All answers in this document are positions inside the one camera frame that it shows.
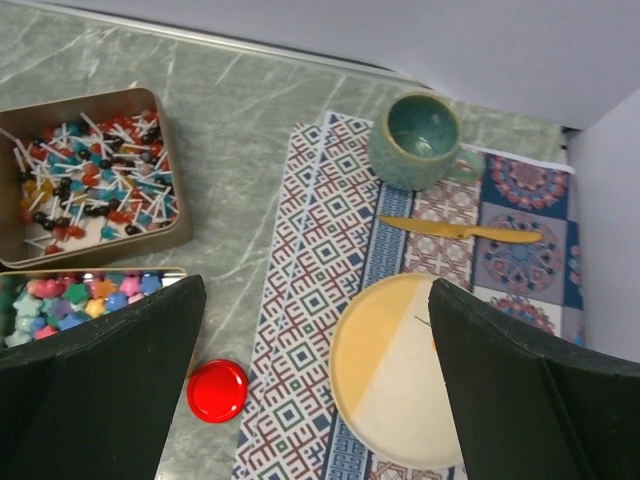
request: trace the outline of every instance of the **countertop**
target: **countertop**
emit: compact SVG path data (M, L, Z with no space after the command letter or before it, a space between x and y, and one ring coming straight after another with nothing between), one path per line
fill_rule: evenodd
M319 125L326 110L373 119L415 86L357 66L322 66L132 22L14 4L3 4L2 13L0 109L131 86L160 96L177 133L195 235L180 248L117 265L202 275L208 300L196 358L230 358L248 368L294 123ZM453 107L466 143L562 161L557 125ZM203 423L183 395L157 479L231 478L239 421Z

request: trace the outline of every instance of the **golden knife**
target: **golden knife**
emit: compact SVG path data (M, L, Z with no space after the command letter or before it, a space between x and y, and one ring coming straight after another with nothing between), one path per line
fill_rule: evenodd
M471 235L476 235L477 237L509 243L535 243L542 240L540 232L523 232L522 230L512 230L510 228L481 227L479 225L454 225L452 223L432 222L418 218L388 217L386 215L378 215L378 218L392 227L437 237L469 238Z

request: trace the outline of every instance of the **white wall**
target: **white wall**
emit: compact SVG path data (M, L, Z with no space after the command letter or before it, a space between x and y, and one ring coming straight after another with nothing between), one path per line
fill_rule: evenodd
M589 347L640 362L640 89L569 142Z
M640 84L637 0L53 0L407 73L584 128Z

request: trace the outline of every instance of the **patterned tablecloth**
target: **patterned tablecloth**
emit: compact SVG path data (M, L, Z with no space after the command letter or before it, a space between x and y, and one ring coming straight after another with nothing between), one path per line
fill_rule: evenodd
M370 122L327 112L291 136L233 470L237 480L466 479L464 466L417 471L368 451L335 409L327 361L340 313L399 272L449 279L496 308L584 344L571 169L474 148L482 182L408 193L367 160ZM537 230L533 245L406 233L376 214Z

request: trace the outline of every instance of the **ceramic cup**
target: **ceramic cup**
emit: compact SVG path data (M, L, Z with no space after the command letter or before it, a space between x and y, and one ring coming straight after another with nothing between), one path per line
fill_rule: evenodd
M428 93L409 93L374 123L369 160L382 181L401 190L424 190L444 177L473 183L485 163L460 146L460 136L460 121L446 103ZM468 169L460 169L457 160Z

